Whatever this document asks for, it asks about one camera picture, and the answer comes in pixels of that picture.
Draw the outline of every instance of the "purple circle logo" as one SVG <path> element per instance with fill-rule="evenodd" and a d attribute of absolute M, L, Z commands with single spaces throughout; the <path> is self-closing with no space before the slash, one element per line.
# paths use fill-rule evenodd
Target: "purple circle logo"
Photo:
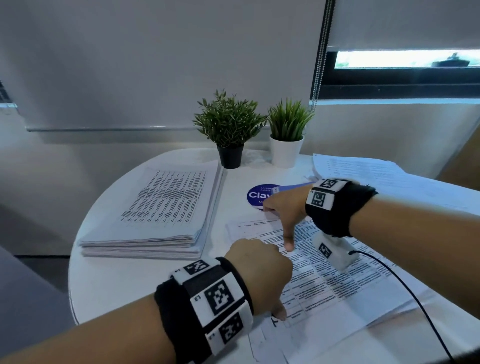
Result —
<path fill-rule="evenodd" d="M 250 205 L 259 210 L 264 210 L 264 200 L 272 195 L 272 188 L 278 184 L 259 184 L 251 188 L 247 193 L 247 200 Z"/>

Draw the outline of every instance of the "white cube device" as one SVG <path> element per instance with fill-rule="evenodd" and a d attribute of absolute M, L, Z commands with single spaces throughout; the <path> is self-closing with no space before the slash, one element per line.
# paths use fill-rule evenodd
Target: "white cube device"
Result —
<path fill-rule="evenodd" d="M 345 270 L 360 257 L 358 253 L 348 254 L 355 248 L 345 238 L 334 238 L 322 231 L 313 236 L 313 245 L 339 271 Z"/>

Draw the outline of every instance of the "window sill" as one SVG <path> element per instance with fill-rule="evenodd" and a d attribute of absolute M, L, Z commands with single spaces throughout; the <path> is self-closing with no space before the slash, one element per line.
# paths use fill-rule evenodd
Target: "window sill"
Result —
<path fill-rule="evenodd" d="M 382 98 L 316 100 L 316 105 L 381 105 L 381 104 L 480 104 L 480 98 Z"/>

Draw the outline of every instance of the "person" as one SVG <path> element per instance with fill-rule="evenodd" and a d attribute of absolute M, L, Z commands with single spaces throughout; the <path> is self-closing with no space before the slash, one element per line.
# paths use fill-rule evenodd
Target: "person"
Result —
<path fill-rule="evenodd" d="M 311 185 L 299 187 L 264 201 L 264 209 L 280 217 L 287 251 L 294 249 L 295 225 L 307 216 L 311 189 Z M 373 193 L 346 216 L 345 228 L 348 234 L 480 318 L 480 217 Z M 293 266 L 276 245 L 242 239 L 232 245 L 225 259 L 243 280 L 255 315 L 272 312 L 277 318 L 286 318 L 279 297 Z M 182 353 L 176 352 L 166 332 L 168 320 L 170 317 L 159 315 L 155 296 L 148 295 L 7 356 L 0 364 L 175 363 Z M 473 363 L 479 358 L 476 352 L 456 362 Z"/>

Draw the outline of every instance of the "grass-like plant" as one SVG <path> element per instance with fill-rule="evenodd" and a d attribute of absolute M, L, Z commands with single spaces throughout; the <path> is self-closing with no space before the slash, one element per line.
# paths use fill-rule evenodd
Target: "grass-like plant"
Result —
<path fill-rule="evenodd" d="M 195 114 L 193 123 L 199 131 L 222 148 L 235 148 L 256 136 L 266 122 L 267 116 L 255 113 L 257 102 L 237 101 L 227 97 L 225 90 L 215 91 L 215 100 L 198 101 L 202 113 Z"/>
<path fill-rule="evenodd" d="M 313 111 L 307 110 L 301 101 L 283 100 L 268 109 L 268 122 L 272 138 L 282 142 L 296 142 L 302 139 L 303 128 L 313 118 Z"/>

